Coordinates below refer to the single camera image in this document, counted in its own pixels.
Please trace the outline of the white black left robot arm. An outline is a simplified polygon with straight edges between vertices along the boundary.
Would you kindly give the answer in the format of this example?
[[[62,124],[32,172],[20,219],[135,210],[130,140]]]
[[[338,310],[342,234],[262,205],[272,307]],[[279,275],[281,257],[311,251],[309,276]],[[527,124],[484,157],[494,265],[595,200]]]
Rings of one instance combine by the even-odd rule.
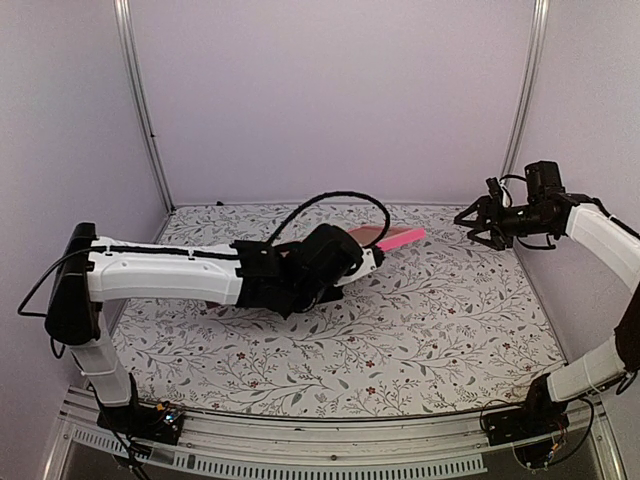
[[[131,377],[101,318],[105,302],[189,299],[286,318],[340,297],[344,285],[375,267],[371,248],[328,224],[284,245],[236,240],[194,248],[122,242],[80,223],[65,254],[43,275],[53,284],[40,317],[49,337],[71,350],[111,419],[138,434],[149,415],[133,400]]]

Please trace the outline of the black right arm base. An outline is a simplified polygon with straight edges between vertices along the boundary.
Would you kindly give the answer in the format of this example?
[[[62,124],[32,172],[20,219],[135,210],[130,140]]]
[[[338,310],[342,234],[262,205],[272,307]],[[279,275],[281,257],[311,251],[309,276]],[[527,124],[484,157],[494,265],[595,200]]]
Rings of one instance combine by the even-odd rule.
[[[543,402],[541,406],[513,403],[511,409],[494,413],[481,410],[479,425],[491,446],[527,440],[513,449],[515,459],[529,470],[547,468],[566,441],[567,406],[567,402]]]

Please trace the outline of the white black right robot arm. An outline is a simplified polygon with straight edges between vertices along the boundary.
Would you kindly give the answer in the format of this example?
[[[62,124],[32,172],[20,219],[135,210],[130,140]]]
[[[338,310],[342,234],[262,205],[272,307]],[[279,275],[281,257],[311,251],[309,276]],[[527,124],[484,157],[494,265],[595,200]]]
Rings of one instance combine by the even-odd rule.
[[[454,223],[497,251],[518,239],[543,240],[523,254],[525,269],[569,358],[531,382],[518,412],[517,427],[537,436],[569,402],[638,370],[639,238],[586,194],[555,192],[511,207],[503,201],[483,195]]]

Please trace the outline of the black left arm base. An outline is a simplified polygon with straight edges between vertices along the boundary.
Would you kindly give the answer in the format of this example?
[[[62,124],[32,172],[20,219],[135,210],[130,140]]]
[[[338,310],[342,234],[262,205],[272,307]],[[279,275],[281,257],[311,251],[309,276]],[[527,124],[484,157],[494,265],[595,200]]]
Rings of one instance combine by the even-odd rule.
[[[154,407],[143,406],[136,398],[128,405],[104,406],[98,402],[97,425],[119,435],[177,445],[184,426],[184,412],[167,402]]]

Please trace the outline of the pink wooden picture frame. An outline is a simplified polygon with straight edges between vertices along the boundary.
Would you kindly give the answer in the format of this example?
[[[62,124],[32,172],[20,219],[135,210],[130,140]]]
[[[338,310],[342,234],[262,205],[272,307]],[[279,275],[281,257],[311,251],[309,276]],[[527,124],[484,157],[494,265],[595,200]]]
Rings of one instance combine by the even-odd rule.
[[[348,233],[362,246],[369,245],[382,232],[382,226],[362,225],[352,228]],[[375,244],[383,251],[389,252],[402,246],[422,240],[426,237],[423,228],[396,226],[390,227],[385,236]]]

